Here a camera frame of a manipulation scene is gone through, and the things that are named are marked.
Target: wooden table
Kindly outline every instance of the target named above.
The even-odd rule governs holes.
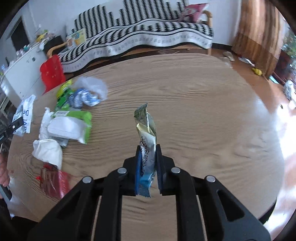
[[[139,136],[134,110],[146,101],[157,127],[157,143],[191,175],[216,176],[256,217],[274,203],[280,190],[284,161],[275,122],[245,80],[219,59],[202,54],[167,54],[131,59],[84,74],[103,79],[108,99],[92,113],[87,145],[70,141],[62,169],[74,176],[106,176],[134,156]],[[11,190],[40,220],[56,200],[44,195],[35,179],[42,162],[35,159],[44,108],[53,110],[57,88],[34,102],[31,133],[14,136],[8,168]],[[175,199],[124,197],[123,240],[176,240]],[[27,211],[19,215],[26,216]]]

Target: curtain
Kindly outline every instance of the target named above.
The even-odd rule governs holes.
[[[239,28],[232,51],[245,57],[269,77],[284,39],[284,18],[268,0],[242,0]]]

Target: silver screw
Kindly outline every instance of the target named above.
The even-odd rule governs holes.
[[[91,177],[89,177],[89,176],[84,177],[84,178],[82,179],[82,181],[83,181],[84,183],[90,183],[90,182],[91,182]]]
[[[175,174],[178,174],[178,173],[180,173],[180,168],[178,168],[178,167],[172,167],[172,169],[170,170],[172,173],[175,173]]]
[[[117,172],[118,172],[119,174],[125,174],[125,173],[127,172],[127,170],[126,170],[126,168],[121,167],[121,168],[118,168]]]
[[[209,183],[213,183],[214,181],[216,181],[216,178],[214,176],[207,176],[206,177],[206,180],[209,182]]]

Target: sofa backrest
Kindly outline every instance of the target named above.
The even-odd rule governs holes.
[[[148,19],[176,21],[188,3],[187,0],[174,4],[166,0],[123,0],[119,4],[106,5],[108,7],[97,5],[79,14],[71,32],[84,28],[89,39],[108,28],[129,26]]]

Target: red plastic chair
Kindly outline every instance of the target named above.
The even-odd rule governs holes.
[[[44,93],[52,90],[66,81],[61,61],[58,55],[53,55],[40,67],[41,78],[46,86]]]

